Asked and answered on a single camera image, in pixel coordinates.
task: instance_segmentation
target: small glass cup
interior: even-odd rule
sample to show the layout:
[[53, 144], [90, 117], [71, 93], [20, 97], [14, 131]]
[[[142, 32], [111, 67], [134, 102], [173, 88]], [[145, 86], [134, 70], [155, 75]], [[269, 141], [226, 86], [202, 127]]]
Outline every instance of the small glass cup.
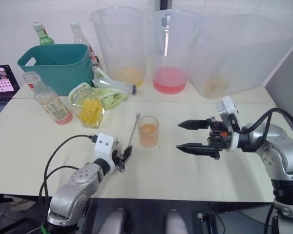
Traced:
[[153, 116], [143, 116], [138, 120], [139, 142], [145, 147], [153, 147], [158, 141], [158, 120]]

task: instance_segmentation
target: clear plastic cup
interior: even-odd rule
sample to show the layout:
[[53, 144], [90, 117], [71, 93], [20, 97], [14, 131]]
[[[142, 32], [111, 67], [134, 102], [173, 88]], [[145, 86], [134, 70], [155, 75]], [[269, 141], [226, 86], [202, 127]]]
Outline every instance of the clear plastic cup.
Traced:
[[158, 91], [176, 94], [184, 89], [201, 24], [200, 15], [181, 10], [158, 11], [148, 18], [153, 85]]
[[158, 120], [153, 116], [143, 116], [138, 120], [139, 142], [146, 147], [153, 147], [158, 141]]
[[109, 7], [90, 15], [112, 79], [140, 86], [144, 79], [142, 13]]

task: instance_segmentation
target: pink liquid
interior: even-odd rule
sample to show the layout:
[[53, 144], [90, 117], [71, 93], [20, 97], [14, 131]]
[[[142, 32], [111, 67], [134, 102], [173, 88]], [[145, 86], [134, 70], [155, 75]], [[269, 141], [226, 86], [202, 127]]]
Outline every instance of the pink liquid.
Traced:
[[56, 122], [57, 124], [63, 125], [63, 124], [69, 123], [72, 119], [73, 119], [73, 114], [69, 112], [69, 115], [65, 119], [55, 120], [54, 122]]
[[176, 94], [185, 88], [186, 81], [187, 75], [181, 69], [162, 67], [155, 72], [153, 85], [164, 94]]

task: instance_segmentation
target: glass bottle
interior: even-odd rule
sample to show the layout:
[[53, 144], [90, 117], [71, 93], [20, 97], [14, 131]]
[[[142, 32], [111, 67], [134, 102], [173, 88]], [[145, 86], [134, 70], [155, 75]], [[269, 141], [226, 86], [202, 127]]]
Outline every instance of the glass bottle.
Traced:
[[57, 93], [47, 86], [36, 72], [26, 72], [23, 78], [34, 91], [35, 100], [52, 116], [57, 124], [67, 124], [72, 120], [72, 113], [64, 105]]
[[48, 36], [42, 23], [34, 23], [34, 29], [36, 30], [38, 37], [40, 39], [40, 45], [54, 44], [54, 40]]
[[93, 49], [91, 48], [91, 45], [89, 44], [87, 38], [84, 36], [82, 29], [80, 28], [80, 25], [78, 22], [74, 21], [70, 23], [70, 27], [72, 28], [73, 34], [74, 34], [74, 42], [77, 44], [85, 44], [89, 48], [90, 58], [92, 66], [101, 68], [99, 58], [95, 55]]

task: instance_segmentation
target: bottle with pink liquid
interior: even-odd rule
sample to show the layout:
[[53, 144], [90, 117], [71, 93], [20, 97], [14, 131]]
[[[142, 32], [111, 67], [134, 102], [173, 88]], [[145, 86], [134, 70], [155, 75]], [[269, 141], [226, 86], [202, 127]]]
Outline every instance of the bottle with pink liquid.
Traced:
[[67, 124], [72, 120], [72, 113], [64, 105], [57, 93], [47, 86], [36, 72], [26, 72], [23, 78], [34, 91], [35, 100], [52, 116], [57, 124]]

